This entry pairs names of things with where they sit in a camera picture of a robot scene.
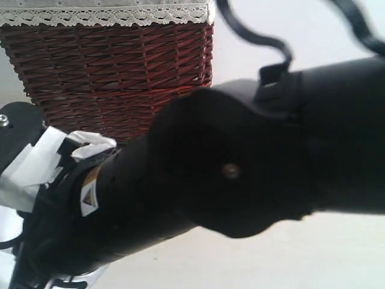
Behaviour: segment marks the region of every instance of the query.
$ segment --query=lace trim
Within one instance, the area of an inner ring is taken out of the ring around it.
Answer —
[[[151,25],[209,22],[215,18],[215,6],[212,2],[205,4],[159,4],[127,7],[82,7],[82,8],[0,8],[0,25],[36,26],[46,24],[57,26],[75,26],[82,24],[93,26],[100,24],[112,26]]]

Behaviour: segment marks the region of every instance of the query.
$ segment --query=wicker basket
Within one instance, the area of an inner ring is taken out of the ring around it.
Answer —
[[[3,26],[32,103],[64,131],[129,141],[170,99],[211,84],[212,26]]]

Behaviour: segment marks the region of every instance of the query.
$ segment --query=metal screw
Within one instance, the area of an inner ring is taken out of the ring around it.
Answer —
[[[10,122],[8,120],[8,117],[4,114],[0,114],[0,126],[7,126]]]
[[[241,169],[236,164],[225,164],[222,173],[227,179],[238,179]]]

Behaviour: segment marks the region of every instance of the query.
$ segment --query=warning label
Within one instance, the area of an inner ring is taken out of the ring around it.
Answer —
[[[100,167],[93,169],[84,180],[80,194],[80,208],[83,217],[95,212],[99,208],[96,196],[96,180]]]

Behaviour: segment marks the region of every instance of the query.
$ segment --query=black cable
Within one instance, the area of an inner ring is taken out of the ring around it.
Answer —
[[[285,42],[276,38],[257,34],[247,29],[234,16],[227,0],[217,0],[217,7],[220,13],[222,14],[223,19],[227,22],[228,26],[230,26],[230,28],[238,36],[255,45],[270,46],[278,49],[285,58],[284,62],[281,64],[281,67],[285,70],[289,69],[293,56],[292,56],[292,52],[290,51],[290,49],[288,48]]]
[[[385,43],[377,39],[370,31],[365,17],[352,0],[330,0],[345,16],[351,25],[355,37],[372,52],[385,57]]]

